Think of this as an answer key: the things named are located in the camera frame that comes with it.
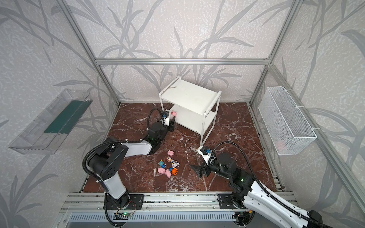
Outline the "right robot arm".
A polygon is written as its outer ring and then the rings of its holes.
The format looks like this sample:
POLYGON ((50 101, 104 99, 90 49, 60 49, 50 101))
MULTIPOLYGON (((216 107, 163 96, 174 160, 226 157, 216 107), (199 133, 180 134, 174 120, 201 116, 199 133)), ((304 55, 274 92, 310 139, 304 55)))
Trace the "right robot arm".
POLYGON ((208 153, 203 159, 203 164, 191 165, 191 168, 199 177, 215 173, 229 181, 232 193, 218 199, 225 206, 258 213, 281 228, 326 227, 318 212, 303 210, 278 196, 252 174, 239 168, 230 154, 208 153))

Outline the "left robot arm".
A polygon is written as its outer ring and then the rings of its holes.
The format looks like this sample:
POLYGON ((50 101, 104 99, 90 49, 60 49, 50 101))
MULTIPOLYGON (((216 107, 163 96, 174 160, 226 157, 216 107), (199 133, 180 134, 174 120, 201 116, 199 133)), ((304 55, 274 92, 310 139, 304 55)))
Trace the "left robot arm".
POLYGON ((156 122, 148 128, 144 139, 139 141, 107 138, 102 144, 91 149, 83 158, 82 168, 101 183, 105 200, 121 209, 130 202, 129 193, 118 174, 125 157, 152 155, 158 151, 168 132, 175 130, 175 124, 168 126, 156 122))

